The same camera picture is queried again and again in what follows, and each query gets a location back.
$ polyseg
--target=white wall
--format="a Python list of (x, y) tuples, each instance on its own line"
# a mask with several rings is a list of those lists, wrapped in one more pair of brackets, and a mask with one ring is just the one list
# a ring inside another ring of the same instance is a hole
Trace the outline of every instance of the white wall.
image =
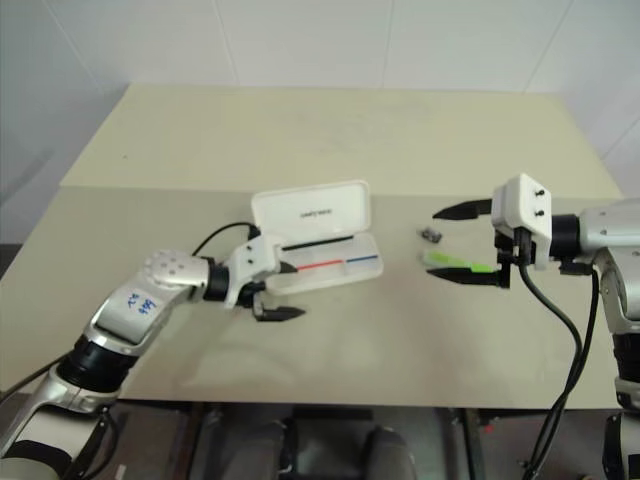
[(0, 242), (131, 81), (557, 92), (640, 194), (640, 0), (0, 0)]

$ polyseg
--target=beige table surface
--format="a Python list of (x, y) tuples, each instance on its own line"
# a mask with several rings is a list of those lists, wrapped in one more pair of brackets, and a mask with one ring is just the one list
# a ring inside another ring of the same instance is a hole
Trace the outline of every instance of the beige table surface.
[[(217, 226), (250, 218), (250, 192), (363, 178), (382, 277), (282, 299), (308, 313), (281, 325), (215, 304), (179, 307), (124, 396), (548, 407), (572, 355), (564, 327), (515, 275), (509, 291), (462, 287), (426, 275), (417, 260), (425, 243), (415, 231), (434, 211), (487, 196), (519, 171), (555, 189), (557, 212), (619, 196), (546, 97), (136, 86), (0, 283), (0, 388), (69, 348), (154, 249), (189, 251)], [(493, 262), (487, 218), (438, 228), (442, 250)], [(207, 253), (224, 256), (240, 239), (229, 233)], [(555, 269), (534, 278), (584, 331), (588, 279)], [(600, 313), (569, 405), (615, 407), (615, 375)]]

